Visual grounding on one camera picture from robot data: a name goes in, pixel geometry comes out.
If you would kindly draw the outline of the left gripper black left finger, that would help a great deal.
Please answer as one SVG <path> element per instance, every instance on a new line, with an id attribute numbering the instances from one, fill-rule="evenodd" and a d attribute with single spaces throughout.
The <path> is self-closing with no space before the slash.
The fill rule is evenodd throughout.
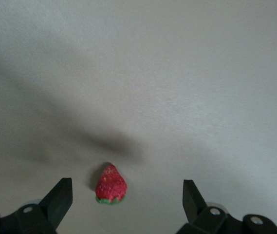
<path id="1" fill-rule="evenodd" d="M 38 203 L 0 217 L 0 234 L 56 234 L 73 203 L 71 178 L 62 178 Z"/>

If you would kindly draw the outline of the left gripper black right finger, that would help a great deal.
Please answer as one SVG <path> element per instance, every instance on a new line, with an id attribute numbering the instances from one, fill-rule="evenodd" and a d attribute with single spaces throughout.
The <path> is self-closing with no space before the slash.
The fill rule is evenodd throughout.
<path id="1" fill-rule="evenodd" d="M 277 234 L 276 224 L 265 216 L 247 214 L 240 221 L 222 208 L 207 205 L 193 180 L 184 180 L 183 208 L 188 222 L 179 234 Z"/>

